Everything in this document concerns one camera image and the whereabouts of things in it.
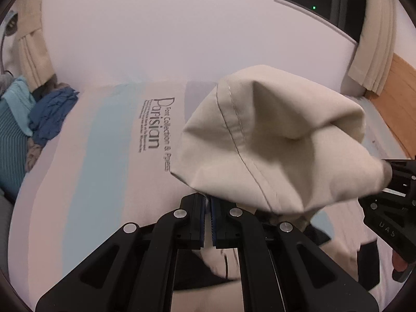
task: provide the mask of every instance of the wooden headboard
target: wooden headboard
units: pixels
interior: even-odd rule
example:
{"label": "wooden headboard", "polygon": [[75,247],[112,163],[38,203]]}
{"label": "wooden headboard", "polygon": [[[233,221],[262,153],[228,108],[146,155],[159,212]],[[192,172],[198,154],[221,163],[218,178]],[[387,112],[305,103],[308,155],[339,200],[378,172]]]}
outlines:
{"label": "wooden headboard", "polygon": [[377,108],[408,157],[416,156],[416,69],[394,54],[380,96],[365,95]]}

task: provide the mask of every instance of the light blue towel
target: light blue towel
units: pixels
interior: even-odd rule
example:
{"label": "light blue towel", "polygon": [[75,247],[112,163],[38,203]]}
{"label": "light blue towel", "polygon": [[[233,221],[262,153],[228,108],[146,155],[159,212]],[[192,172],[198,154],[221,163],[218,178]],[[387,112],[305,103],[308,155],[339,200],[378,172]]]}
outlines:
{"label": "light blue towel", "polygon": [[36,101],[29,91],[26,79],[23,76],[15,79],[2,98],[6,100],[13,117],[23,133],[26,136],[32,136],[33,132],[29,129],[28,115],[35,106]]}

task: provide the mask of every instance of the blue clothing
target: blue clothing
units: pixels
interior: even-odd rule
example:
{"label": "blue clothing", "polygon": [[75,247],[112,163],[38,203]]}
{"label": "blue clothing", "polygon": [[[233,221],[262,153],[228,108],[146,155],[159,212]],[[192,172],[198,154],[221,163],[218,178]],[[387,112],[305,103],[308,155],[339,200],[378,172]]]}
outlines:
{"label": "blue clothing", "polygon": [[26,79],[23,76],[15,79],[2,98],[9,105],[19,128],[22,129],[26,136],[32,136],[32,130],[28,126],[28,115],[36,102],[29,91]]}
{"label": "blue clothing", "polygon": [[62,129],[64,119],[78,101],[78,92],[71,87],[58,89],[41,99],[29,114],[32,139],[44,147]]}

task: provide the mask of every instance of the teal striped fabric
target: teal striped fabric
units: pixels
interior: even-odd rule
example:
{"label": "teal striped fabric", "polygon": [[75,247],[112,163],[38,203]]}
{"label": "teal striped fabric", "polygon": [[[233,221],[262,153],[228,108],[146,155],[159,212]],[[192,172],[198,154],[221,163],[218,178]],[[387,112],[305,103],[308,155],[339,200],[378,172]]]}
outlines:
{"label": "teal striped fabric", "polygon": [[0,188],[12,202],[16,201],[24,178],[27,136],[17,125],[9,105],[0,101]]}

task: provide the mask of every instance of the silver screw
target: silver screw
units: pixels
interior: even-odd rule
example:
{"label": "silver screw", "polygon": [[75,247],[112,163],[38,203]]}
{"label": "silver screw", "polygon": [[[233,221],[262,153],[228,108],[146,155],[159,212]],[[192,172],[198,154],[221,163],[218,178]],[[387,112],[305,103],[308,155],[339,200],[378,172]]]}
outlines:
{"label": "silver screw", "polygon": [[292,224],[288,222],[280,223],[279,227],[280,227],[280,230],[282,230],[283,232],[290,232],[293,230]]}
{"label": "silver screw", "polygon": [[230,215],[233,217],[240,217],[243,214],[243,210],[241,210],[239,207],[233,207],[230,210]]}
{"label": "silver screw", "polygon": [[178,209],[173,213],[173,215],[176,218],[184,218],[186,216],[186,214],[187,214],[187,212],[183,209]]}
{"label": "silver screw", "polygon": [[129,223],[129,224],[124,225],[123,231],[125,233],[132,233],[132,232],[136,231],[136,229],[137,229],[136,224]]}

